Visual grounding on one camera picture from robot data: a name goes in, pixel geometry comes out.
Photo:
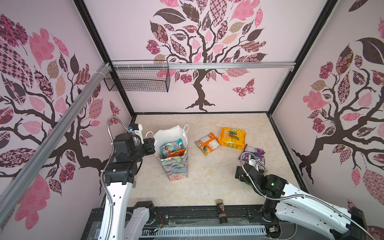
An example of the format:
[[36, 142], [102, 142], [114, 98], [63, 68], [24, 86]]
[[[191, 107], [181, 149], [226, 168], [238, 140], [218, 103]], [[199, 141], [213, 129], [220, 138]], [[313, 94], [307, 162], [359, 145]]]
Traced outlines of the teal snack bag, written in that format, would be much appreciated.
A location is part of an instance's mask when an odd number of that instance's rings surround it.
[[168, 158], [170, 154], [175, 153], [182, 149], [183, 149], [182, 139], [178, 139], [177, 141], [166, 143], [160, 148], [163, 159]]

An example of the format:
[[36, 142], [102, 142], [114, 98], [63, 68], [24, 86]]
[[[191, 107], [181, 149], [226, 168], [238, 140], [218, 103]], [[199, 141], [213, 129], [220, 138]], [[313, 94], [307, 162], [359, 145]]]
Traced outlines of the orange chips bag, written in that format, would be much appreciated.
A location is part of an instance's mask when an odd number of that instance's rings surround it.
[[175, 151], [173, 153], [169, 153], [168, 158], [182, 157], [182, 156], [184, 156], [186, 151], [187, 151], [187, 149], [182, 149], [182, 150]]

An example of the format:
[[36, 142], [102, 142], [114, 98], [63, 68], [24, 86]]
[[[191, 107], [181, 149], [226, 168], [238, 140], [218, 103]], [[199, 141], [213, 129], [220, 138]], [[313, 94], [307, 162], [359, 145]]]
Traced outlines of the floral paper bag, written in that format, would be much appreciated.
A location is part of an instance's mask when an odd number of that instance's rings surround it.
[[189, 128], [189, 125], [175, 126], [167, 130], [159, 130], [156, 133], [150, 131], [146, 134], [147, 137], [154, 137], [154, 156], [171, 182], [188, 177], [187, 132]]

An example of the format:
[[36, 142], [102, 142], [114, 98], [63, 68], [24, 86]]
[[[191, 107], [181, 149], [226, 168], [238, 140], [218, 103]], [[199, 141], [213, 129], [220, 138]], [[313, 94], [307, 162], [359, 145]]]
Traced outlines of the purple snack bag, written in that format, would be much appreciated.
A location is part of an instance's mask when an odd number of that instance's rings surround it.
[[245, 148], [241, 155], [239, 156], [239, 160], [253, 166], [256, 170], [266, 172], [266, 161], [265, 161], [265, 151], [263, 149], [251, 147], [249, 145], [245, 145]]

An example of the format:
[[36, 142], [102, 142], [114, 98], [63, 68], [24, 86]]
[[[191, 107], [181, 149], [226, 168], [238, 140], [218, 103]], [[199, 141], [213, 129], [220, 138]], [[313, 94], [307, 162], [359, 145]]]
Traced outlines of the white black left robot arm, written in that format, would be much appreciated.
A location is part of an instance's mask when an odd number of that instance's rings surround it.
[[102, 171], [101, 184], [106, 194], [99, 240], [137, 240], [154, 218], [151, 201], [138, 202], [126, 223], [128, 201], [143, 158], [155, 153], [155, 139], [141, 139], [134, 132], [112, 139], [111, 163]]

